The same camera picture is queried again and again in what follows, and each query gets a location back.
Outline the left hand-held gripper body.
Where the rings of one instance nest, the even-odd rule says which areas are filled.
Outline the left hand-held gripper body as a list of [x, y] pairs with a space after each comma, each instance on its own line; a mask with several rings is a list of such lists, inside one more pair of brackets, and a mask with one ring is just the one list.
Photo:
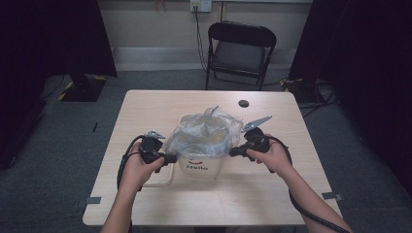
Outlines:
[[164, 139], [163, 135], [152, 130], [142, 135], [141, 139], [142, 142], [139, 147], [139, 152], [145, 163], [150, 164], [164, 156], [164, 154], [159, 151], [163, 145], [161, 142], [161, 139]]

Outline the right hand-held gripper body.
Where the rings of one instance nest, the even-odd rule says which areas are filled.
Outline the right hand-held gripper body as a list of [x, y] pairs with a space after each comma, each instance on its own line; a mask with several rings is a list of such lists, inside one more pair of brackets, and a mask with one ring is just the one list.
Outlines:
[[267, 152], [269, 150], [268, 138], [259, 128], [260, 125], [270, 120], [272, 116], [265, 116], [253, 121], [249, 121], [241, 129], [244, 134], [246, 143], [241, 146], [243, 150], [251, 149], [261, 152]]

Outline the cream plastic trash bin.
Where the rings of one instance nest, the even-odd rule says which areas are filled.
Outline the cream plastic trash bin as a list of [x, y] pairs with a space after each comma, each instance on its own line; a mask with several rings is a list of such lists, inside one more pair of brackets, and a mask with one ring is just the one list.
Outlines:
[[229, 130], [220, 116], [184, 115], [174, 143], [180, 167], [185, 173], [215, 177], [227, 154]]

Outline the clear plastic bag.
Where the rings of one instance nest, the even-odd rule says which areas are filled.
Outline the clear plastic bag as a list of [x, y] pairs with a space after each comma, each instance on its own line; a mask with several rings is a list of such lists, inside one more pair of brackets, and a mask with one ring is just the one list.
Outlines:
[[182, 116], [163, 149], [178, 157], [221, 158], [239, 144], [243, 126], [241, 118], [231, 116], [219, 106], [211, 107], [203, 114]]

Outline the person's right hand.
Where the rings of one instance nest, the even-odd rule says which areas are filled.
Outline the person's right hand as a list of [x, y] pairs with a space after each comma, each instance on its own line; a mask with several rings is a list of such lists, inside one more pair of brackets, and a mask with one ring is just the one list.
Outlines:
[[287, 153], [283, 146], [276, 140], [270, 139], [269, 146], [268, 152], [248, 149], [247, 154], [252, 156], [257, 163], [263, 163], [269, 170], [284, 179], [293, 171]]

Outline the person's left hand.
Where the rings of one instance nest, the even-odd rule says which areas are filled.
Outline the person's left hand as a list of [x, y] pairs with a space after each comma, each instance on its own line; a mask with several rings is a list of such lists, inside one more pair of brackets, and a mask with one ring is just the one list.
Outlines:
[[143, 161], [139, 152], [130, 154], [122, 172], [119, 192], [136, 194], [151, 177], [152, 173], [162, 167], [163, 162], [164, 158], [161, 157], [147, 164]]

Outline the black stand base striped tape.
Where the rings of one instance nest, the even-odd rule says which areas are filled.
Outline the black stand base striped tape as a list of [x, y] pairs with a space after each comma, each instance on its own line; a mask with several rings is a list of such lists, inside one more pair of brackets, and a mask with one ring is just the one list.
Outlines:
[[58, 96], [63, 102], [96, 102], [107, 79], [97, 76], [75, 76]]
[[297, 103], [320, 103], [322, 97], [314, 83], [304, 81], [285, 81], [281, 87], [290, 92]]

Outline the grey tape strip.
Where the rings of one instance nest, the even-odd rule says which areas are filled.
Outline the grey tape strip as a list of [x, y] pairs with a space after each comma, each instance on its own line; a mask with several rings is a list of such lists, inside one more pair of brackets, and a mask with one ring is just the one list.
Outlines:
[[341, 201], [344, 199], [342, 194], [334, 192], [324, 192], [322, 193], [322, 196], [325, 200], [335, 199], [336, 201]]
[[79, 208], [85, 208], [87, 205], [91, 205], [91, 204], [99, 204], [101, 202], [101, 198], [100, 197], [87, 197], [84, 200], [80, 200], [77, 203], [77, 206]]

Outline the black folding chair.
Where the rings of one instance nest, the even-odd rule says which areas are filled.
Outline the black folding chair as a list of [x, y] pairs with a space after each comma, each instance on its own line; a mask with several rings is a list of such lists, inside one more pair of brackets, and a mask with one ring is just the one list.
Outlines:
[[277, 37], [270, 29], [247, 23], [221, 21], [208, 29], [205, 88], [217, 72], [257, 80], [262, 89]]

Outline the black curtain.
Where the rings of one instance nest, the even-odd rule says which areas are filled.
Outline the black curtain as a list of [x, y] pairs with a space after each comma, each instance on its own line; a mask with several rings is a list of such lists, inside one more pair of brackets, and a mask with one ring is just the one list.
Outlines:
[[116, 74], [97, 0], [0, 0], [0, 169], [43, 110], [49, 77]]
[[412, 196], [412, 0], [312, 0], [290, 79], [330, 81]]

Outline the white wall socket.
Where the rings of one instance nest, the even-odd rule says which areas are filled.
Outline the white wall socket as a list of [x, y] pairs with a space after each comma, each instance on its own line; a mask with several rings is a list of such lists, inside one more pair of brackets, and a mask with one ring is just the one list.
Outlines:
[[190, 0], [189, 9], [192, 12], [211, 13], [212, 0]]

